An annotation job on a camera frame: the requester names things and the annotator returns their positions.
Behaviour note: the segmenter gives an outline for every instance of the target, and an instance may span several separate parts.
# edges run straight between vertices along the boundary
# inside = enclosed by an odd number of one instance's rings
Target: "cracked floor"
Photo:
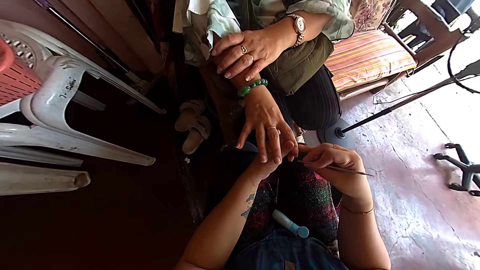
[[[480,44],[480,34],[459,45],[454,72],[480,58],[475,44]],[[444,57],[374,99],[392,101],[424,90],[447,74]],[[478,90],[479,79],[465,84]],[[342,118],[352,124],[393,104],[373,105],[372,94],[364,93],[342,102]],[[471,121],[480,115],[479,104],[480,95],[450,85],[353,130],[356,150],[367,172],[375,175],[369,181],[376,218],[393,269],[480,269],[480,197],[448,189],[447,183],[460,182],[461,171],[432,157],[442,152],[457,158],[454,150],[444,148],[454,142],[470,160],[480,162],[474,135],[478,128]]]

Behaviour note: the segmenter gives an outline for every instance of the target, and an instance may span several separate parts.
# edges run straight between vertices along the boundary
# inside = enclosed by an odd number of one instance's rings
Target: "gold bangle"
[[[348,210],[348,209],[347,209],[345,206],[343,206],[343,204],[341,204],[341,203],[340,203],[340,206],[341,206],[343,209],[347,210],[348,212],[350,212],[350,213],[352,213],[352,214],[370,214],[370,213],[373,213],[373,210],[375,209],[375,207],[373,207],[373,208],[372,208],[370,211],[368,211],[368,212],[353,212],[353,211]]]

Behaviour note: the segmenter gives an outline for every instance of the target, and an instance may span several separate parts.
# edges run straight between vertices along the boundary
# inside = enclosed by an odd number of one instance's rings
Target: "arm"
[[[297,14],[305,19],[307,26],[303,42],[315,38],[331,18],[328,14],[302,11],[298,11]],[[217,72],[224,73],[236,89],[246,86],[260,79],[259,72],[275,61],[284,50],[292,47],[297,37],[293,28],[293,19],[290,17],[262,30],[232,33],[221,40],[218,36],[214,36],[215,45],[212,56],[217,65]],[[241,52],[241,45],[248,49],[247,54]],[[245,96],[245,103],[246,122],[237,148],[243,147],[248,134],[254,129],[261,160],[267,161],[265,138],[268,137],[272,142],[273,158],[277,165],[280,164],[280,143],[274,140],[276,130],[268,129],[268,127],[276,127],[295,145],[288,159],[292,161],[298,156],[298,145],[293,131],[284,121],[280,109],[267,88],[257,86],[254,91]]]
[[[282,144],[282,155],[293,143]],[[252,207],[258,184],[277,168],[272,160],[256,158],[235,182],[225,198],[212,210],[193,234],[176,270],[221,269],[240,237]]]
[[[349,269],[390,269],[390,258],[378,232],[373,209],[373,198],[365,175],[339,172],[325,168],[331,163],[338,167],[365,172],[360,156],[351,149],[332,144],[315,148],[302,146],[308,154],[305,166],[314,169],[343,193],[338,224],[340,259]]]

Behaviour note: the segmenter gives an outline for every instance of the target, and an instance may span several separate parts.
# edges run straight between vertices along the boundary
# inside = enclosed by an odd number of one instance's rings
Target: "watch face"
[[[297,28],[300,33],[305,32],[305,20],[302,17],[297,18]]]

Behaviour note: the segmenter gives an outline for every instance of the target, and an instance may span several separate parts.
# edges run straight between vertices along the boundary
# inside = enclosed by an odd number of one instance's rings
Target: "black striped pants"
[[[283,118],[291,128],[293,121],[305,130],[325,129],[338,121],[342,108],[332,76],[323,65],[293,95],[284,96],[272,92]]]

